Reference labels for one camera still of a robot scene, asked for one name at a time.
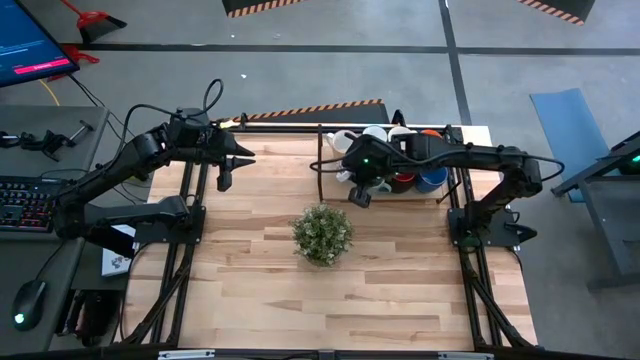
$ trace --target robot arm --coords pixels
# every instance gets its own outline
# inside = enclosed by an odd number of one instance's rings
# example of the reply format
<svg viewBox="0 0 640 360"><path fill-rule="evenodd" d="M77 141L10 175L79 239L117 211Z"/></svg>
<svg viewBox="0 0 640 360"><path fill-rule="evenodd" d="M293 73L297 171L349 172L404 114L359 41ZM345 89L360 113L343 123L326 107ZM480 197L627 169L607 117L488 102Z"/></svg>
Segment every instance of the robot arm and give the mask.
<svg viewBox="0 0 640 360"><path fill-rule="evenodd" d="M498 186L482 200L465 205L465 217L459 228L471 236L488 231L492 215L514 199L532 197L542 191L538 162L516 147L450 144L425 134L397 135L389 144L369 135L360 136L354 139L342 166L352 173L351 181L356 184L349 200L364 208L371 200L366 189L379 177L418 174L440 167L502 172L504 178Z"/></svg>
<svg viewBox="0 0 640 360"><path fill-rule="evenodd" d="M254 156L254 153L236 143L233 134L210 123L206 115L197 120L188 113L183 117L172 116L169 123L133 138L110 162L97 166L60 190L54 199L56 234L63 239L81 236L89 241L94 239L100 246L129 256L131 247L125 241L118 245L96 239L115 236L110 229L115 224L157 221L173 226L189 216L184 200L174 196L157 204L109 209L88 203L130 177L146 176L171 161L218 166L218 191L226 191L231 187L231 171L255 162L235 156L229 159L227 155Z"/></svg>

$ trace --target wooden table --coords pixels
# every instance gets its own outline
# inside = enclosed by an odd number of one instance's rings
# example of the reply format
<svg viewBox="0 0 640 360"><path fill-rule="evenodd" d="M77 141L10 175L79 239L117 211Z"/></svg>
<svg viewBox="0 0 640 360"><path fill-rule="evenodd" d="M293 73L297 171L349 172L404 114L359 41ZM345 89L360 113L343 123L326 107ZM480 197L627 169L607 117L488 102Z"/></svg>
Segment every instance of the wooden table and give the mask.
<svg viewBox="0 0 640 360"><path fill-rule="evenodd" d="M462 129L465 142L490 145L487 127ZM257 163L234 171L226 193L215 190L217 169L210 172L207 222L191 270L181 347L473 349L458 252L448 237L448 201L382 201L360 209L330 200L355 225L355 246L335 268L314 268L293 254L288 222L318 202L316 174L308 168L317 157L317 136L236 138L256 153ZM158 170L150 201L177 194L183 169L174 163ZM471 179L479 199L499 176L471 171ZM166 251L166 245L152 245L136 260L127 334L158 296ZM516 259L497 248L487 249L487 259L497 303L535 342ZM168 309L172 314L172 305ZM479 312L488 339L484 306Z"/></svg>

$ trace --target potted plant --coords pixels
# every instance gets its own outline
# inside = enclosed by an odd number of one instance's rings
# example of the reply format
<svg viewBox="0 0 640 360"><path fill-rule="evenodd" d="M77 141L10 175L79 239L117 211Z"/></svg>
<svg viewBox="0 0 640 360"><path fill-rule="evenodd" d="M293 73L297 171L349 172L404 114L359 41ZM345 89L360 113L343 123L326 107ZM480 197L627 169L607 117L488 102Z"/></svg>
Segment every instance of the potted plant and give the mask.
<svg viewBox="0 0 640 360"><path fill-rule="evenodd" d="M329 267L352 246L353 225L342 210L320 204L291 222L296 254L316 266Z"/></svg>

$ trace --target caution tape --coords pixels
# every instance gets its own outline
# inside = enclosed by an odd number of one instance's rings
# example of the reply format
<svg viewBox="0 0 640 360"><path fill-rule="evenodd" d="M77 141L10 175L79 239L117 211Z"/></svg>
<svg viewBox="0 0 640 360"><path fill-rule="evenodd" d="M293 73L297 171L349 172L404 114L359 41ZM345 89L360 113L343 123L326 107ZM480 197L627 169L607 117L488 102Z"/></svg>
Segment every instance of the caution tape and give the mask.
<svg viewBox="0 0 640 360"><path fill-rule="evenodd" d="M579 17L574 16L573 14L570 14L568 12L562 11L562 10L558 10L556 8L554 8L553 6L549 6L541 1L537 1L537 0L518 0L518 2L525 4L527 6L530 6L534 9L538 9L540 11L543 11L549 15L553 15L555 17L559 17L560 19L564 20L564 21L568 21L572 24L575 25L579 25L582 26L584 25L584 21L580 20Z"/></svg>
<svg viewBox="0 0 640 360"><path fill-rule="evenodd" d="M297 114L308 114L316 111L327 111L327 110L337 110L337 109L345 109L356 106L365 106L365 105L377 105L383 104L382 99L373 99L373 100L364 100L364 101L350 101L340 104L331 104L331 105L322 105L322 106L310 106L307 108L300 109L292 109L292 110L284 110L284 111L274 111L270 113L263 114L253 114L247 115L247 119L249 120L259 120L259 119L269 119L276 118L281 116L290 116ZM240 117L236 116L231 119L234 122L240 121Z"/></svg>
<svg viewBox="0 0 640 360"><path fill-rule="evenodd" d="M273 0L273 1L265 1L264 4L251 5L245 8L236 9L234 11L230 11L227 15L230 18L236 18L245 15L251 15L255 13L259 13L262 11L279 8L282 6L292 5L295 3L302 2L304 0Z"/></svg>

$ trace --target blue mug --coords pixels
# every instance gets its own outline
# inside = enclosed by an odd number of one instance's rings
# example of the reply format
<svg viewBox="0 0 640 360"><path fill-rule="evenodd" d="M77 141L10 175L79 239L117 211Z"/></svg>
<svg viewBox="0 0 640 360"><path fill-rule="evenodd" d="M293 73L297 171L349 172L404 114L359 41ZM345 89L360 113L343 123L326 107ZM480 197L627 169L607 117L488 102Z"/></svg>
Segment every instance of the blue mug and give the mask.
<svg viewBox="0 0 640 360"><path fill-rule="evenodd" d="M440 168L428 172L421 172L416 181L416 189L421 193L430 193L438 190L449 176L447 168Z"/></svg>

